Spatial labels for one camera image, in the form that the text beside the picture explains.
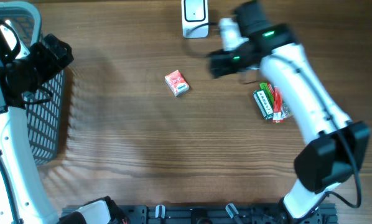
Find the black mounting rail base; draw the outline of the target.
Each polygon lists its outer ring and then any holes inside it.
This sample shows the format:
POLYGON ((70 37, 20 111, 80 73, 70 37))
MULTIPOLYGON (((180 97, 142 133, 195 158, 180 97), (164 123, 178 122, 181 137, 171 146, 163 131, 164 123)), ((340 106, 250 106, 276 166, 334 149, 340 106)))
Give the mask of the black mounting rail base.
POLYGON ((276 203, 260 203, 250 206, 237 205, 237 215, 230 215, 224 205, 220 206, 168 206, 164 216, 158 214, 156 207, 146 205, 121 205, 128 223, 246 223, 271 224, 290 223, 286 212, 280 212, 276 203))

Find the grey plastic mesh basket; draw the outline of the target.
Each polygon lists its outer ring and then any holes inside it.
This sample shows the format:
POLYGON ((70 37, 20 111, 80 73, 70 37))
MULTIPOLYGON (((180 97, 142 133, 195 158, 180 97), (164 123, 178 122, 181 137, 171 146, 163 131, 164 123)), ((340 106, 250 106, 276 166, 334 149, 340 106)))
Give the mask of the grey plastic mesh basket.
MULTIPOLYGON (((38 9, 24 1, 0 2, 0 30, 2 41, 14 50, 20 47, 17 58, 31 53, 31 46, 40 42, 46 48, 53 48, 53 34, 43 35, 42 18, 38 9)), ((27 129, 31 153, 38 166, 56 158, 58 151, 59 122, 65 87, 64 71, 42 84, 47 91, 22 94, 26 104, 27 129)))

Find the green chewing gum pack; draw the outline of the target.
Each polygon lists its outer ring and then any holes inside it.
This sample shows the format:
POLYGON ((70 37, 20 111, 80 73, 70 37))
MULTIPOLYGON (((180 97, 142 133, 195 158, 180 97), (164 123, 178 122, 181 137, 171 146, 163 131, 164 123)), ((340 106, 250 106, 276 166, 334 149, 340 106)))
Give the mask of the green chewing gum pack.
POLYGON ((263 115, 263 118, 265 120, 272 119, 274 112, 273 108, 269 102, 269 99, 267 98, 264 90, 256 90, 253 93, 253 97, 263 115))

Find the green snack bag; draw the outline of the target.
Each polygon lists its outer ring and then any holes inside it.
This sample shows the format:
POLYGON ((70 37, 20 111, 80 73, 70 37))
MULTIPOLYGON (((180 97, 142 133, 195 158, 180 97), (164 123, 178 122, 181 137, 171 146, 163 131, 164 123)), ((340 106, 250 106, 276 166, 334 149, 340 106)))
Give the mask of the green snack bag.
MULTIPOLYGON (((270 83, 263 82, 259 84, 260 88, 264 90, 267 98, 269 99, 269 102, 273 108, 274 103, 274 86, 272 86, 270 83)), ((282 122, 286 119, 292 116, 291 109, 288 107, 288 104, 285 102, 285 99, 282 97, 282 122)))

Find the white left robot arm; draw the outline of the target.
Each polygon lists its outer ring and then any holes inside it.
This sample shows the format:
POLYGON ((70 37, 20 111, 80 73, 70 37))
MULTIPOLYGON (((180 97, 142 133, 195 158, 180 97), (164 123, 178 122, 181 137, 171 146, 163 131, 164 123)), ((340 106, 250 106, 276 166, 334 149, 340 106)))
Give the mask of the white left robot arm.
POLYGON ((90 201, 59 217, 42 185, 30 149, 25 92, 46 92, 35 103, 48 103, 53 93, 44 85, 73 61, 72 48, 49 34, 20 58, 21 41, 10 47, 0 20, 0 223, 127 223, 109 196, 90 201))

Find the red drink mix sachet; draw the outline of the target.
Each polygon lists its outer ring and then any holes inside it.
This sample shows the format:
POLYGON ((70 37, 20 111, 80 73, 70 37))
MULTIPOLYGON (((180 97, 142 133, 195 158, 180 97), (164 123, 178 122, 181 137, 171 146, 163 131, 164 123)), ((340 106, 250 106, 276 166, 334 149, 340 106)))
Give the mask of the red drink mix sachet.
POLYGON ((280 89, 275 86, 274 87, 274 103, 273 103, 273 121, 275 123, 281 123, 282 122, 282 96, 280 89))

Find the white barcode scanner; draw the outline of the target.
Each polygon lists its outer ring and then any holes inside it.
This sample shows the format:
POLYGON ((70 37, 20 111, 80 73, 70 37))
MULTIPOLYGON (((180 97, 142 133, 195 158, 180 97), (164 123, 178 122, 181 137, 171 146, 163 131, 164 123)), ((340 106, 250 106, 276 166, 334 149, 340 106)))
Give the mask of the white barcode scanner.
POLYGON ((200 39, 208 35, 208 25, 193 28, 208 23, 207 0, 181 0, 182 33, 186 39, 200 39))

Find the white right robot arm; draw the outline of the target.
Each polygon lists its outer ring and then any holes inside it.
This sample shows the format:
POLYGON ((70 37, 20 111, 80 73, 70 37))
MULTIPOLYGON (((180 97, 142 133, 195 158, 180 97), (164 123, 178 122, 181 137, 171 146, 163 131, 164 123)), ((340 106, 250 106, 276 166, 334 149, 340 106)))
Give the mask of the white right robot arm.
POLYGON ((312 218, 320 204, 350 177, 361 190, 359 173, 370 139, 362 121, 353 122, 332 100, 287 24, 271 24, 257 1, 218 23, 221 50, 210 54, 216 78, 256 67, 277 87, 305 141, 294 160, 297 180, 279 204, 288 223, 312 218))

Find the red small box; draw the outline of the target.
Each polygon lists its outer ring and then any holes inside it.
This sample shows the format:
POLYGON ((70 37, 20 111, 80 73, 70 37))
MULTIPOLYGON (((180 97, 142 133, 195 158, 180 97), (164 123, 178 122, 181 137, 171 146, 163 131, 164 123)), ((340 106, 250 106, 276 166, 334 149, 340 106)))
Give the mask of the red small box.
POLYGON ((185 93, 190 88, 189 84, 178 70, 166 75, 164 80, 175 96, 185 93))

